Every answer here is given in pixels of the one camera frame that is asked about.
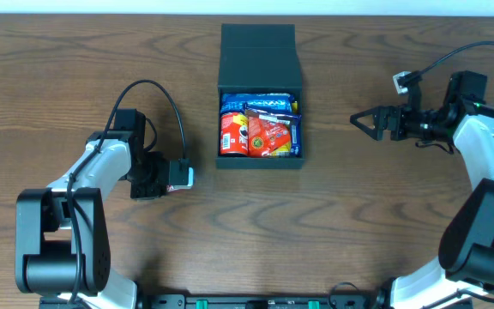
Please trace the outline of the red snack bag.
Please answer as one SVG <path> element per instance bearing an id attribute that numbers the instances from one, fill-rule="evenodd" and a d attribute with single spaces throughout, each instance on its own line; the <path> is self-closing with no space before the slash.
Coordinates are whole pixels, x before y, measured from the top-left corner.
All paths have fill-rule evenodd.
<path id="1" fill-rule="evenodd" d="M 277 148 L 276 143 L 280 140 L 276 137 L 279 128 L 259 118 L 248 117 L 248 156 L 255 158 L 277 157 L 271 153 Z"/>

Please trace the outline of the red Pringles can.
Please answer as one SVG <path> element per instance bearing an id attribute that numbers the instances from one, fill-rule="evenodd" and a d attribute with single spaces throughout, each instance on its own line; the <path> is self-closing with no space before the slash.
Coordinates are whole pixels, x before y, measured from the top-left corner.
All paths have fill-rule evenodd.
<path id="1" fill-rule="evenodd" d="M 241 112 L 228 112 L 220 117 L 220 155 L 248 155 L 248 118 Z"/>

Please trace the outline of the purple chocolate bar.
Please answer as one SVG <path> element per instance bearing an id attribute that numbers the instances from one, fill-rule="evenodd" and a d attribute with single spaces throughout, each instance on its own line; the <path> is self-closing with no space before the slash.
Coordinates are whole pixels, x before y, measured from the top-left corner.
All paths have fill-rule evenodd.
<path id="1" fill-rule="evenodd" d="M 245 114 L 249 117 L 259 118 L 276 124 L 298 124 L 301 116 L 289 112 L 266 111 L 262 109 L 247 108 Z"/>

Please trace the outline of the yellow snack bag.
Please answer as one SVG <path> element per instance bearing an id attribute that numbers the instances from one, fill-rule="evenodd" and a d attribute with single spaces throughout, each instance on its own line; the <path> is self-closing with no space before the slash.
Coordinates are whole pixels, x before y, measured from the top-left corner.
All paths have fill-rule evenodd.
<path id="1" fill-rule="evenodd" d="M 276 143 L 277 148 L 271 153 L 272 156 L 300 156 L 302 150 L 300 141 L 301 114 L 296 100 L 291 102 L 290 106 L 290 112 L 283 112 L 277 116 L 275 124 L 280 130 L 276 137 L 280 140 Z"/>

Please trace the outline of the red KitKat bar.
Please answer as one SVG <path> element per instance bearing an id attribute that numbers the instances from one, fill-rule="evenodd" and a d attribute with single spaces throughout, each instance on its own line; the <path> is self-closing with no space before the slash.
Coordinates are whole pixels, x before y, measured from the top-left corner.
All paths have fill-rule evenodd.
<path id="1" fill-rule="evenodd" d="M 173 191 L 181 191 L 181 190 L 189 190 L 191 186 L 189 185 L 168 185 L 166 187 L 166 191 L 173 192 Z"/>

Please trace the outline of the blue cookie pack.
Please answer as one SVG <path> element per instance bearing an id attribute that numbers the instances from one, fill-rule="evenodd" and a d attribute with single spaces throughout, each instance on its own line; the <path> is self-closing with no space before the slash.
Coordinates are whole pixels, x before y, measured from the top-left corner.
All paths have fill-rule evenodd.
<path id="1" fill-rule="evenodd" d="M 220 107 L 220 117 L 228 112 L 241 112 L 247 118 L 247 108 L 262 109 L 266 111 L 290 112 L 290 103 L 294 96 L 287 93 L 268 94 L 223 94 Z"/>

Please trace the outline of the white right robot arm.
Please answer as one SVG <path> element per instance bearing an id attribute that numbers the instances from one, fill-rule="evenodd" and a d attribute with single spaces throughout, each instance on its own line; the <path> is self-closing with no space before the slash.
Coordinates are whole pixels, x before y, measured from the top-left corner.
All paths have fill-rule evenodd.
<path id="1" fill-rule="evenodd" d="M 470 299 L 494 304 L 494 108 L 484 100 L 487 77 L 468 70 L 452 74 L 438 110 L 422 109 L 417 72 L 393 80 L 407 103 L 358 112 L 351 124 L 374 140 L 388 130 L 393 141 L 414 138 L 419 148 L 459 152 L 472 192 L 445 229 L 437 257 L 384 285 L 372 305 L 448 308 Z"/>

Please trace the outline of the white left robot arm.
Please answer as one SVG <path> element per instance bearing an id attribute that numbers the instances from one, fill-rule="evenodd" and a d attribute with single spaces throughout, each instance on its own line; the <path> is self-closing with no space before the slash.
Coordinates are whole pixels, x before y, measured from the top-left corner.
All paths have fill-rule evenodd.
<path id="1" fill-rule="evenodd" d="M 104 201 L 120 180 L 135 200 L 167 192 L 168 164 L 144 145 L 149 120 L 120 109 L 108 132 L 96 131 L 80 159 L 43 189 L 16 200 L 15 282 L 27 294 L 85 308 L 133 308 L 136 284 L 111 268 Z"/>

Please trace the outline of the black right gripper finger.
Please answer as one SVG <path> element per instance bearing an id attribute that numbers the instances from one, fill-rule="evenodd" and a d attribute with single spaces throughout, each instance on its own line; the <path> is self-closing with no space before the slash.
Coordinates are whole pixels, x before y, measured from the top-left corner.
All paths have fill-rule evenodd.
<path id="1" fill-rule="evenodd" d="M 389 113 L 389 107 L 388 106 L 376 106 L 373 107 L 369 110 L 363 111 L 363 112 L 358 112 L 353 114 L 350 117 L 350 122 L 358 122 L 360 118 L 372 116 L 373 121 L 379 121 L 381 118 L 386 118 Z"/>
<path id="2" fill-rule="evenodd" d="M 369 124 L 363 124 L 362 119 L 370 120 Z M 351 116 L 350 123 L 362 130 L 366 135 L 373 140 L 381 141 L 383 139 L 383 133 L 388 128 L 388 118 L 377 115 L 369 116 Z"/>

